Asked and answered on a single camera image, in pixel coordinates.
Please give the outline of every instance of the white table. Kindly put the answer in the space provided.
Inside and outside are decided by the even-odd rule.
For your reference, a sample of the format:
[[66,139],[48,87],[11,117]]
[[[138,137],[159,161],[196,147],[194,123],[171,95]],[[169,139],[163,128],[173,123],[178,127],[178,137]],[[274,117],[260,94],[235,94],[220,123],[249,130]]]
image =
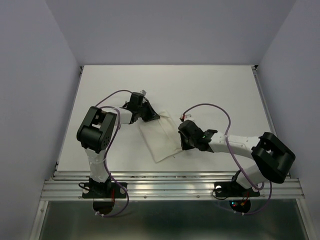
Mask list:
[[[109,94],[127,89],[147,92],[146,97],[156,112],[167,110],[176,125],[187,108],[199,103],[213,103],[224,108],[231,117],[229,134],[261,136],[270,132],[263,103],[251,66],[218,65],[87,65],[84,67],[63,148],[58,172],[88,172],[84,149],[76,139],[77,130],[90,106]],[[105,105],[119,107],[130,94],[121,92]],[[210,106],[193,109],[192,117],[202,130],[224,132],[228,121],[223,112]],[[254,164],[238,157],[244,168]],[[181,152],[155,163],[140,135],[137,123],[123,125],[109,153],[107,162],[117,172],[203,172],[237,171],[226,153]]]

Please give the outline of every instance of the black mounting base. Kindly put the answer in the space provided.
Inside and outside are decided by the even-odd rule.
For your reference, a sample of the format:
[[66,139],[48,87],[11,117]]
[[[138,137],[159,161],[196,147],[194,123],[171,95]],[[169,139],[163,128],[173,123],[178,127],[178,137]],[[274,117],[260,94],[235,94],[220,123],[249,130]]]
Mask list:
[[[128,184],[126,182],[120,182],[120,184],[125,188],[127,188],[127,186],[128,186]],[[84,183],[84,187],[89,188],[90,187],[89,182]],[[86,192],[84,190],[84,192],[82,192],[82,198],[83,199],[111,199],[112,198],[112,191],[114,190],[114,198],[115,199],[125,199],[127,196],[125,193],[121,193],[121,192],[123,192],[123,190],[121,190],[121,192],[120,192],[120,189],[121,188],[117,184],[112,182],[111,187],[110,187],[110,191],[108,191],[108,192],[106,191],[103,194],[97,194],[94,191],[89,191],[88,193],[84,193],[84,192]]]
[[217,198],[243,198],[249,193],[250,198],[259,197],[260,192],[253,191],[249,188],[245,191],[239,191],[232,187],[232,182],[230,181],[217,181],[214,183],[215,196]]

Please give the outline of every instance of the gray wall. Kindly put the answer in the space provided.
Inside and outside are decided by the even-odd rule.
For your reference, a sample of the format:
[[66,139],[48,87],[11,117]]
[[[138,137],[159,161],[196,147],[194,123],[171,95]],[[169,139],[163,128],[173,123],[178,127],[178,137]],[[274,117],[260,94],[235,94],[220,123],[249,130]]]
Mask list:
[[320,1],[298,0],[258,67],[278,135],[296,154],[299,177],[320,234]]
[[0,5],[0,239],[28,239],[79,66],[44,0]]
[[258,64],[294,0],[46,0],[85,64]]

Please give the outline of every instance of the white cloth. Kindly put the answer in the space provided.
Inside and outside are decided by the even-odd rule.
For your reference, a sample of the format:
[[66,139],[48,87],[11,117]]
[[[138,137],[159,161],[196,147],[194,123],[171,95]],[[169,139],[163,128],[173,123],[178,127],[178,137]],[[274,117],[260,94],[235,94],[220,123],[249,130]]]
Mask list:
[[160,119],[140,122],[140,133],[153,160],[158,163],[167,157],[182,152],[178,128],[169,113],[159,113]]

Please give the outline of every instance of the black mounting plate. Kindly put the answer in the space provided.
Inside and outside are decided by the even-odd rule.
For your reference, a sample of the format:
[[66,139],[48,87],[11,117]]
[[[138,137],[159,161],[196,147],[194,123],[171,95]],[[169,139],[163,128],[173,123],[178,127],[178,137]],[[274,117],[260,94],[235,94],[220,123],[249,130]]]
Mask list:
[[[124,188],[127,189],[128,184],[126,182],[119,182]],[[85,188],[89,188],[89,182],[84,183]],[[88,193],[84,193],[82,191],[83,199],[111,199],[112,191],[114,190],[114,198],[115,199],[125,199],[127,196],[125,193],[120,192],[120,187],[114,182],[111,183],[111,188],[109,192],[105,194],[97,194],[94,191],[89,191]]]
[[247,193],[249,193],[250,198],[259,197],[260,192],[254,191],[251,188],[247,189],[247,191],[235,191],[234,188],[231,188],[231,182],[230,181],[217,181],[214,183],[214,187],[216,189],[217,186],[221,186],[219,190],[221,191],[215,191],[215,196],[217,198],[243,198],[247,196]]

